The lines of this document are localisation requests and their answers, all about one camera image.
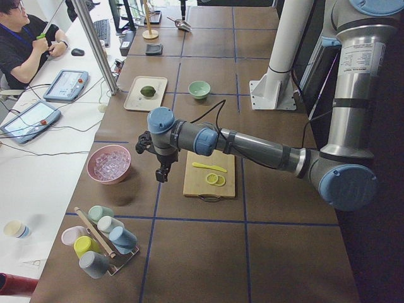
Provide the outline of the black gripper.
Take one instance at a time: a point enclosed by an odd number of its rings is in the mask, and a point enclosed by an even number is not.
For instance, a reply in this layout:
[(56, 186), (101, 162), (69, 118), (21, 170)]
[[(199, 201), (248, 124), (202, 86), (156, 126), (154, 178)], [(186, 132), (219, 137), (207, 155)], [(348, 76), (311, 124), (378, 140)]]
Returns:
[(186, 18), (186, 0), (180, 0), (181, 4), (181, 18), (182, 20), (185, 20)]
[(171, 165), (177, 161), (177, 153), (169, 155), (157, 155), (160, 162), (160, 168), (155, 171), (156, 180), (161, 183), (168, 181), (168, 174), (171, 170)]

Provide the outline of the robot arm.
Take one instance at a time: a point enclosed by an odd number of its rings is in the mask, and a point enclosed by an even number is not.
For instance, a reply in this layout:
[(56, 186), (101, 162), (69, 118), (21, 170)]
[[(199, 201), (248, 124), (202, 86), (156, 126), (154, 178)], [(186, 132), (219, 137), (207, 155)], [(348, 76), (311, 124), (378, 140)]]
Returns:
[(176, 119), (159, 107), (147, 117), (148, 151), (161, 166), (165, 182), (180, 150), (209, 156), (214, 150), (307, 179), (332, 207), (357, 210), (377, 192), (377, 177), (369, 168), (371, 100), (374, 98), (386, 43), (398, 29), (402, 1), (327, 1), (321, 37), (323, 45), (340, 46), (340, 61), (327, 144), (319, 151), (292, 148), (233, 130)]

